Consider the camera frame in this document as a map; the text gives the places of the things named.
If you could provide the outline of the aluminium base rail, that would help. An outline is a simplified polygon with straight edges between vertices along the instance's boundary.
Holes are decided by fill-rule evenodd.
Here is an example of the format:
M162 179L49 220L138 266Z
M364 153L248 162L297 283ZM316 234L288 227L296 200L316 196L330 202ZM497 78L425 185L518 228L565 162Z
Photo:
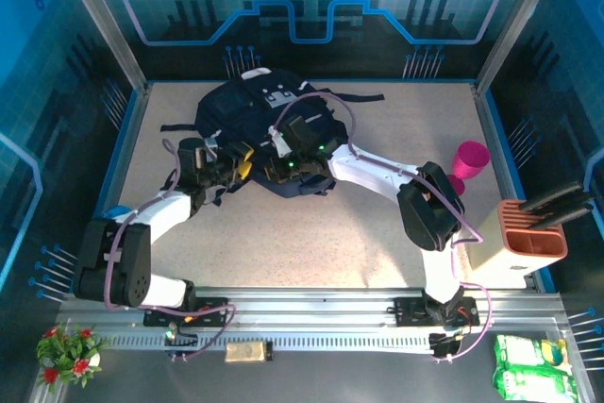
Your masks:
M419 296L417 289L327 288L211 288L199 287L201 296L225 297L236 306L230 332L391 332L394 316L387 312L399 296ZM492 315L497 332L542 331L557 334L569 329L558 294L528 291L467 290L477 302L481 322ZM80 327L94 325L98 332L117 334L143 329L143 313L128 309L106 311L100 302L67 297L59 307L59 322Z

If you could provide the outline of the black handled knife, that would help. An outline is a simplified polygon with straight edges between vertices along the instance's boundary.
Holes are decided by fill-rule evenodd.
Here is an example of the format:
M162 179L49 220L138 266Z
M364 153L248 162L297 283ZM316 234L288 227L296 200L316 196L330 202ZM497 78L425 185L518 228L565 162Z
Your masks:
M554 202L562 202L571 195L581 193L582 189L582 185L576 181L565 183L526 200L519 206L519 209L525 213L535 212Z
M594 197L591 193L582 191L576 195L571 195L567 199L562 202L554 202L548 207L544 209L537 210L535 212L530 212L529 214L535 215L539 217L539 220L531 226L532 229L535 229L535 225L539 225L539 223L546 217L551 214L559 213L561 211L565 211L568 209L575 208L578 205L582 205L583 203L591 203L593 202Z
M534 228L543 230L543 229L555 227L557 225L562 225L566 222L570 222L570 221L579 219L583 215L590 213L592 210L593 210L593 205L591 203L583 203L582 205L578 205L575 208L549 215L548 217L544 218L539 223L539 225L535 225Z

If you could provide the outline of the navy blue backpack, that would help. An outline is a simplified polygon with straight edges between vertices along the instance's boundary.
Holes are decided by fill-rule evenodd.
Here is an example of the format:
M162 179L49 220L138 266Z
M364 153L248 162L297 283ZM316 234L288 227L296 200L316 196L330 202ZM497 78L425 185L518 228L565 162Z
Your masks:
M254 154L249 159L253 168L248 179L274 193L258 182L266 161L278 157L268 134L270 126L284 126L293 117L301 116L318 133L318 146L325 146L328 153L348 141L345 124L334 118L333 110L320 96L322 92L330 94L331 90L317 90L290 71L259 68L206 94L199 101L191 124L163 125L160 130L195 131L202 138L213 137L220 148L236 142L249 144Z

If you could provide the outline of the green snack packet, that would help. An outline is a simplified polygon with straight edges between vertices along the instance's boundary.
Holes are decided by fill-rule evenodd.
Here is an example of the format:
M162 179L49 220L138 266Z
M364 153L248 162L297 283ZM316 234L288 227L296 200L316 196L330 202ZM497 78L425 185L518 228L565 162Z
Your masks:
M500 368L494 373L493 384L507 401L579 403L575 381L565 373L522 367Z
M499 363L557 369L572 374L565 340L534 340L507 334L495 336L495 355Z

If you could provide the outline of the aluminium frame post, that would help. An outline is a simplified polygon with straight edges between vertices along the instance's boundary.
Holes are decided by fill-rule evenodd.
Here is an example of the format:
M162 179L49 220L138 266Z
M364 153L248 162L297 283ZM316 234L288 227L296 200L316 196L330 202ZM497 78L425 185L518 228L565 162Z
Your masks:
M81 1L132 88L137 94L146 94L147 80L106 0Z
M484 97L540 0L516 0L495 43L478 73L474 95Z

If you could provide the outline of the small blue globe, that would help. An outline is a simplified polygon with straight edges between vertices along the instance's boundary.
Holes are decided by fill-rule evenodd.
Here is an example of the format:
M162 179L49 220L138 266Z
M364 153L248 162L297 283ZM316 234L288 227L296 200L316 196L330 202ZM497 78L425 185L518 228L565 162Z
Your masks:
M114 206L102 215L103 219L107 219L117 224L123 224L128 218L131 217L133 209L127 206Z

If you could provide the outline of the white orange knife block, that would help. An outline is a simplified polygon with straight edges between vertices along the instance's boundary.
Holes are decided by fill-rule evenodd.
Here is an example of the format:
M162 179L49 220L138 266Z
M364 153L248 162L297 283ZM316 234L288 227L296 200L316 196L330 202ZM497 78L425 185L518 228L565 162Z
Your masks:
M488 289L524 289L528 275L566 257L562 227L533 229L541 218L522 212L521 204L500 201L478 227L483 242L466 246L473 283Z

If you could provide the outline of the small gold box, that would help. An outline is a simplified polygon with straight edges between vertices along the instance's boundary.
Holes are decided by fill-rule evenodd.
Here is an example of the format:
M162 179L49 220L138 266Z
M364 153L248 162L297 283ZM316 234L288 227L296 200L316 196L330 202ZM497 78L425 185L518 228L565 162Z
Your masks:
M270 341L231 342L226 344L226 363L257 363L273 360L274 346Z

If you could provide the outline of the artificial red flower plant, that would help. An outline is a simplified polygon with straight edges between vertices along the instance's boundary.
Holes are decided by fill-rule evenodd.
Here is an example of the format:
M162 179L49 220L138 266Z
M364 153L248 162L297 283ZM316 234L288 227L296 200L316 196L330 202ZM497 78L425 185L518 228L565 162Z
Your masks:
M36 357L41 367L37 385L54 393L59 383L85 388L101 371L101 352L109 340L92 327L68 329L64 324L49 328L39 339Z

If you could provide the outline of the pink goblet cup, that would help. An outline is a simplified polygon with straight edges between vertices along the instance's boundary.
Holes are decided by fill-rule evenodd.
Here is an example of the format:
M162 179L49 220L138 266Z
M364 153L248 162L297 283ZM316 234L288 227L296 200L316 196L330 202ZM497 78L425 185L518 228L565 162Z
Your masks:
M478 176L490 161L490 151L483 143L461 143L452 159L451 172L447 175L455 193L463 195L465 182Z

